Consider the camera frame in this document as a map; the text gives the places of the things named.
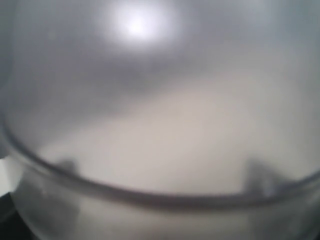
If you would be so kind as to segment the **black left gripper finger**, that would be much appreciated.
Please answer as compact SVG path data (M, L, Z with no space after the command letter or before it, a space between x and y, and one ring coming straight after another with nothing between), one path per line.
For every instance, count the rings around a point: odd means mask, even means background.
M37 240L18 213L10 192L0 197L0 240Z

